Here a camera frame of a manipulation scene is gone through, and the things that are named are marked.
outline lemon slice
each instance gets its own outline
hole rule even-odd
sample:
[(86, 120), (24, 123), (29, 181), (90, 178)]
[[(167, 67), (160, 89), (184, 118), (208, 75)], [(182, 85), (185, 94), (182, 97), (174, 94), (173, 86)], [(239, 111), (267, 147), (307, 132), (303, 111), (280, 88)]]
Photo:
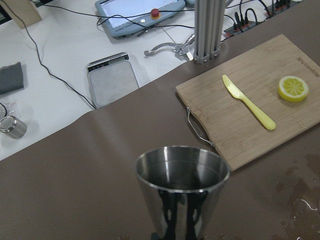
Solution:
[(285, 76), (281, 78), (278, 93), (281, 98), (288, 102), (301, 102), (308, 95), (307, 83), (297, 76)]

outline stainless steel cup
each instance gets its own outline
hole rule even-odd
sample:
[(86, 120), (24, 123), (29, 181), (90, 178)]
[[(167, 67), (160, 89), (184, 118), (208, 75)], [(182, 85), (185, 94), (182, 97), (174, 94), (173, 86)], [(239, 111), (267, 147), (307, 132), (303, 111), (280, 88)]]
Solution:
[(194, 147), (166, 146), (135, 163), (139, 184), (161, 240), (200, 240), (229, 178), (217, 154)]
[(5, 116), (0, 120), (0, 132), (13, 139), (19, 139), (25, 135), (27, 125), (15, 116)]

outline bamboo cutting board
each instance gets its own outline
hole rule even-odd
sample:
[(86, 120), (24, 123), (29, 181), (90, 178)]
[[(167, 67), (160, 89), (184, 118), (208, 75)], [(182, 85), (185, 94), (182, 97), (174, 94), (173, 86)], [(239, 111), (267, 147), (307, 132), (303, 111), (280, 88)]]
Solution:
[[(241, 100), (229, 94), (223, 74), (275, 121), (275, 130), (266, 130)], [(284, 76), (306, 81), (309, 94), (302, 102), (279, 97), (278, 83)], [(178, 85), (176, 90), (232, 170), (320, 122), (320, 67), (284, 35)]]

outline metal wire handle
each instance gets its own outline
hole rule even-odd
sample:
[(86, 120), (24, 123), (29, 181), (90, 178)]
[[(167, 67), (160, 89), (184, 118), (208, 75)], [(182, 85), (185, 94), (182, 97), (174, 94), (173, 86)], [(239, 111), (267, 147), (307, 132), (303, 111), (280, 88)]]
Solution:
[(188, 106), (186, 107), (186, 112), (187, 112), (187, 115), (188, 115), (188, 122), (189, 122), (190, 126), (192, 127), (193, 131), (195, 132), (195, 134), (198, 136), (198, 138), (200, 138), (202, 141), (206, 142), (207, 144), (210, 144), (210, 146), (212, 146), (212, 147), (215, 148), (216, 145), (215, 145), (212, 141), (206, 140), (206, 139), (204, 139), (203, 137), (201, 137), (201, 136), (197, 133), (195, 127), (192, 125), (192, 123), (191, 123), (191, 121), (190, 121), (190, 107), (188, 107)]

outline plastic knife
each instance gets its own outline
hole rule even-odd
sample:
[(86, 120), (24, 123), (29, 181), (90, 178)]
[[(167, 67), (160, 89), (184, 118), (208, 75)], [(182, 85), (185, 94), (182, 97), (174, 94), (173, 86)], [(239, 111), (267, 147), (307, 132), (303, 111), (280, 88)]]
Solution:
[(242, 100), (260, 123), (268, 130), (274, 130), (276, 128), (276, 123), (265, 114), (260, 108), (258, 108), (249, 98), (244, 95), (239, 88), (227, 77), (227, 75), (222, 75), (223, 83), (228, 90), (228, 92), (236, 99)]

